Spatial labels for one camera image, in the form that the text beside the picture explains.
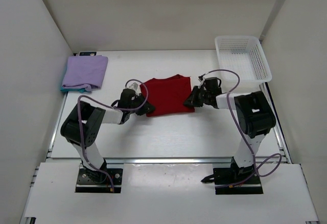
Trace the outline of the teal t shirt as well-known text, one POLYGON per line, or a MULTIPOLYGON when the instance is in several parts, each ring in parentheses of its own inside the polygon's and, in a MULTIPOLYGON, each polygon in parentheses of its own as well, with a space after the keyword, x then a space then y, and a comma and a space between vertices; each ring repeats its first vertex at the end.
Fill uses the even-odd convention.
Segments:
POLYGON ((84 87, 61 87, 60 91, 62 92, 79 92, 79 93, 83 93, 85 92, 85 88, 84 87))

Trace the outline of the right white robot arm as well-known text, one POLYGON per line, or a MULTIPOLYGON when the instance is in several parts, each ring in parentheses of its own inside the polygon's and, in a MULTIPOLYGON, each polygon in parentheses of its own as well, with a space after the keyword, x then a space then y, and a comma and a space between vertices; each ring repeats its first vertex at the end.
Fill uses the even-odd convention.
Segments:
POLYGON ((249 94, 230 94, 222 92, 219 78, 201 78, 184 101, 187 107, 212 106, 215 109, 231 109, 236 126, 241 130, 241 142, 232 157, 229 176, 235 183, 241 183, 253 171, 253 157, 259 150, 265 136, 276 125, 275 116, 262 91, 249 94))

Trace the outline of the lilac t shirt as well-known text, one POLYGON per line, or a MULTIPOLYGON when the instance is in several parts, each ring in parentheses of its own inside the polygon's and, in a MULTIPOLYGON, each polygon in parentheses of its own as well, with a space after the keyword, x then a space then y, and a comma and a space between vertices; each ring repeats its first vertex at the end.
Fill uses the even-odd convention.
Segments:
POLYGON ((85 92, 101 89, 107 64, 105 56, 71 56, 67 60, 62 86, 84 87, 85 92))

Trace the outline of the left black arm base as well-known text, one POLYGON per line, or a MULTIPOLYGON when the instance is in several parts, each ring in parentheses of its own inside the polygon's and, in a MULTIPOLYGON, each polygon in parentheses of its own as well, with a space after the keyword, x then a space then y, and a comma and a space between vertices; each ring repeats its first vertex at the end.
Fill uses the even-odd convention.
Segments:
POLYGON ((82 166, 79 168, 75 192, 76 193, 121 193, 123 169, 107 168, 113 186, 106 174, 96 172, 91 173, 89 169, 82 166))

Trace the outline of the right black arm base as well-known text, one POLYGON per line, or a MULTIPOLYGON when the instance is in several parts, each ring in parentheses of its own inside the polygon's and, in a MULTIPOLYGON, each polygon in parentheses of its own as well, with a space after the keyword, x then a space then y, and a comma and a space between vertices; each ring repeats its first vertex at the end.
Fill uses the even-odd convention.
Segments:
POLYGON ((232 162, 230 167, 214 167, 213 173, 201 180, 203 184, 214 183, 216 195, 263 194, 260 177, 253 166, 243 168, 232 162))

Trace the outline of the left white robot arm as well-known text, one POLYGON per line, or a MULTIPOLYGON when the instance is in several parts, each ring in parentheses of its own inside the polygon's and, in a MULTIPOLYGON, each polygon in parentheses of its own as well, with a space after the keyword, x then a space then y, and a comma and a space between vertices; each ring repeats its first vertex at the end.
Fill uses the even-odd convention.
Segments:
POLYGON ((101 156, 95 140, 102 124, 123 125, 132 114, 150 114, 155 106, 147 101, 148 96, 131 89, 123 89, 120 98, 110 106, 81 95, 60 129, 60 134, 76 149, 89 177, 95 183, 107 178, 107 163, 101 156))

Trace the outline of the red t shirt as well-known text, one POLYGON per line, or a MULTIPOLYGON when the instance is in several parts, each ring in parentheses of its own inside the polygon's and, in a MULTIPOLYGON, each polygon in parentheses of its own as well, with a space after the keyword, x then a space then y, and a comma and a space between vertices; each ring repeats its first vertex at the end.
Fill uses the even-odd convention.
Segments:
POLYGON ((147 117, 162 116, 175 113, 193 113, 193 107, 183 103, 191 94, 191 78, 176 74, 166 79, 152 78, 141 85, 143 96, 155 110, 147 117))

